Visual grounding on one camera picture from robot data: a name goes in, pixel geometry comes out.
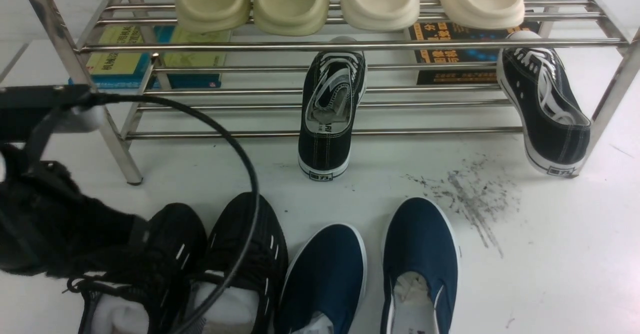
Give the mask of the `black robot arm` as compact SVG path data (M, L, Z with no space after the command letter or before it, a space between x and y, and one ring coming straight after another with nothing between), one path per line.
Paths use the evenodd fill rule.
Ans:
M68 279L137 261L151 225L81 193L66 166L1 145L1 270Z

